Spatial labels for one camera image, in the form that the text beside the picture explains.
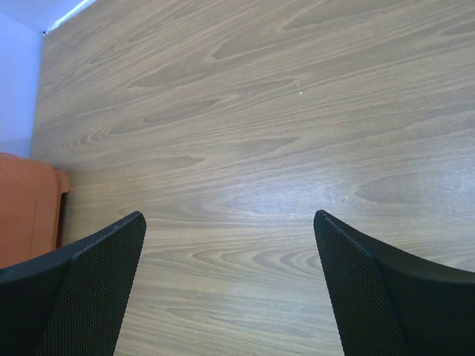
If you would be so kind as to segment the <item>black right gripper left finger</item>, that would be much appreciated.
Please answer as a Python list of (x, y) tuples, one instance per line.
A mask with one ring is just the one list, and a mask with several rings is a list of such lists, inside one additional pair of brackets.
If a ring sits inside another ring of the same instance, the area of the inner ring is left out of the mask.
[(113, 355), (145, 239), (135, 211), (1, 269), (2, 355)]

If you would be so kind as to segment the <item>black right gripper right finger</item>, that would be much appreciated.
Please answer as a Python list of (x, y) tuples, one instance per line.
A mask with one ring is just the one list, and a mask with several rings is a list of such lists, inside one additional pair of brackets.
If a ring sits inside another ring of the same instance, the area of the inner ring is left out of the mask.
[(313, 224), (345, 355), (474, 354), (474, 273), (402, 251), (323, 210)]

